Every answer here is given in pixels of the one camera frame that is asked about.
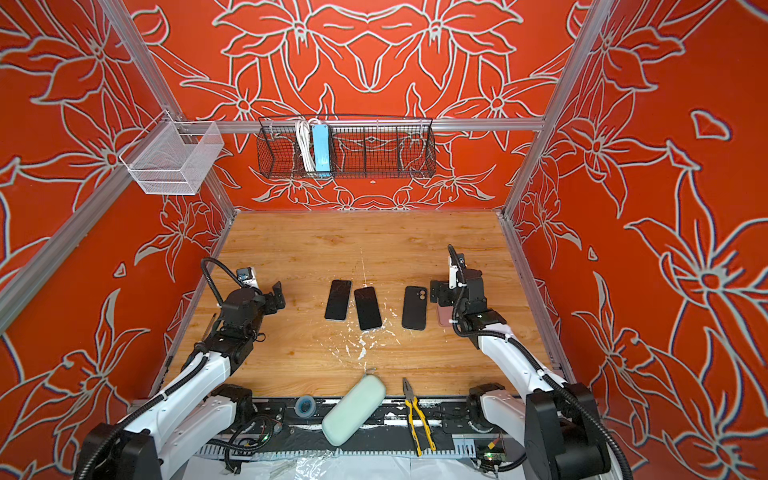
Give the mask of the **black phone case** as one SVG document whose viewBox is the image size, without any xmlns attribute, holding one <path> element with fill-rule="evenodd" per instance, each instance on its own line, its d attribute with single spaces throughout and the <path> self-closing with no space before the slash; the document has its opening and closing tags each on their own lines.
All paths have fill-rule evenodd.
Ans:
<svg viewBox="0 0 768 480">
<path fill-rule="evenodd" d="M 407 286 L 404 291 L 402 327 L 424 331 L 427 323 L 427 305 L 428 292 L 425 287 Z"/>
</svg>

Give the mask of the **pink phone case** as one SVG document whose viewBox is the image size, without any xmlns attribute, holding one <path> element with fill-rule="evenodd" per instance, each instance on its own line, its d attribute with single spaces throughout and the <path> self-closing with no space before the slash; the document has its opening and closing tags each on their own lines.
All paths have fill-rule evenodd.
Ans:
<svg viewBox="0 0 768 480">
<path fill-rule="evenodd" d="M 437 306 L 438 324 L 443 328 L 451 328 L 453 320 L 452 306 Z"/>
</svg>

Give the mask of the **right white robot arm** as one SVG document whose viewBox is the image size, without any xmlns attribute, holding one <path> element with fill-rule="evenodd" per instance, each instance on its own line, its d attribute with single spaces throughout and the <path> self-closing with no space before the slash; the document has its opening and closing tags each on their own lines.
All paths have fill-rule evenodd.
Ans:
<svg viewBox="0 0 768 480">
<path fill-rule="evenodd" d="M 603 424 L 591 390 L 547 368 L 523 345 L 503 316 L 489 307 L 481 271 L 448 249 L 449 277 L 430 294 L 451 310 L 453 332 L 501 370 L 512 388 L 482 385 L 467 403 L 474 424 L 499 428 L 520 448 L 510 460 L 483 452 L 471 465 L 484 474 L 521 470 L 526 479 L 604 479 L 634 474 L 619 442 Z"/>
</svg>

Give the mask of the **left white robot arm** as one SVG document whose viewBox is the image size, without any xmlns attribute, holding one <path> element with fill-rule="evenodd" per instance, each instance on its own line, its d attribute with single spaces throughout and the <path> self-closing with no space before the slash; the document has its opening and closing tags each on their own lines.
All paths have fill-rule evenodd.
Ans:
<svg viewBox="0 0 768 480">
<path fill-rule="evenodd" d="M 286 306 L 281 283 L 262 291 L 249 269 L 230 270 L 201 260 L 203 277 L 219 314 L 197 342 L 180 374 L 115 424 L 87 435 L 77 479 L 170 479 L 220 432 L 256 417 L 249 389 L 228 380 L 263 341 L 265 317 Z"/>
</svg>

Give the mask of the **mint green glasses case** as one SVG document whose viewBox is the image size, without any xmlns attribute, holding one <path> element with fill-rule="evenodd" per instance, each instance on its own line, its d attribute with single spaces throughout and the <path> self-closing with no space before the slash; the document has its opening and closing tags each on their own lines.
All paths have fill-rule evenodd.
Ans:
<svg viewBox="0 0 768 480">
<path fill-rule="evenodd" d="M 334 447 L 346 443 L 379 408 L 386 397 L 384 383 L 365 375 L 323 418 L 322 432 Z"/>
</svg>

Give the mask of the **blue tape roll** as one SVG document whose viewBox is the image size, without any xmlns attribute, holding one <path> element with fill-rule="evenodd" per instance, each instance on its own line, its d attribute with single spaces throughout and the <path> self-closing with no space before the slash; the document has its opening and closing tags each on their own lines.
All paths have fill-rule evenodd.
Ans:
<svg viewBox="0 0 768 480">
<path fill-rule="evenodd" d="M 298 397 L 294 404 L 295 414 L 299 418 L 308 419 L 315 415 L 317 410 L 316 400 L 310 395 Z"/>
</svg>

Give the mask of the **green circuit board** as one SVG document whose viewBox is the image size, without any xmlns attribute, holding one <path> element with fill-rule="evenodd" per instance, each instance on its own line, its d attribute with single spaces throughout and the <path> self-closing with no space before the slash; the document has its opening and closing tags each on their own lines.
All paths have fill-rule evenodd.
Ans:
<svg viewBox="0 0 768 480">
<path fill-rule="evenodd" d="M 503 441 L 500 439 L 481 442 L 477 447 L 477 453 L 479 459 L 482 462 L 490 462 L 496 464 L 507 462 L 506 450 Z"/>
</svg>

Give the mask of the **light blue box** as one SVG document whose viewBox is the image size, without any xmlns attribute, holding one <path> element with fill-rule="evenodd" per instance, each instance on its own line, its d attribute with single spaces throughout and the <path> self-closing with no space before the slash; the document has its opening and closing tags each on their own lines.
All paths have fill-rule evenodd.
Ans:
<svg viewBox="0 0 768 480">
<path fill-rule="evenodd" d="M 313 148 L 315 158 L 315 170 L 321 176 L 328 176 L 331 172 L 330 159 L 330 135 L 327 125 L 318 123 L 312 126 Z"/>
</svg>

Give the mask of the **yellow handled pliers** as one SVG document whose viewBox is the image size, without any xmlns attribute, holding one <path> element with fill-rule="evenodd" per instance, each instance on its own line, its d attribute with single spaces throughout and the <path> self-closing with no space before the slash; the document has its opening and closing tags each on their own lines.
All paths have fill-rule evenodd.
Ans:
<svg viewBox="0 0 768 480">
<path fill-rule="evenodd" d="M 404 394 L 405 405 L 408 408 L 408 427 L 414 444 L 415 453 L 418 457 L 424 455 L 425 452 L 435 453 L 437 451 L 436 444 L 434 442 L 432 431 L 429 422 L 419 406 L 419 399 L 415 395 L 411 383 L 407 378 L 402 379 L 402 388 Z M 423 436 L 426 440 L 426 445 L 421 445 L 421 436 L 418 433 L 418 428 L 423 430 Z"/>
</svg>

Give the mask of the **clear plastic wall bin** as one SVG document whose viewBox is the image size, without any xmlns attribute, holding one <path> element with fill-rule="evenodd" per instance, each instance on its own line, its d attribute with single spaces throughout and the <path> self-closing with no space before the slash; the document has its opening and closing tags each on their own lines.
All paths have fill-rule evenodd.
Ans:
<svg viewBox="0 0 768 480">
<path fill-rule="evenodd" d="M 224 147 L 216 123 L 203 122 L 201 128 L 182 133 L 175 122 L 160 122 L 119 160 L 145 194 L 195 195 Z"/>
</svg>

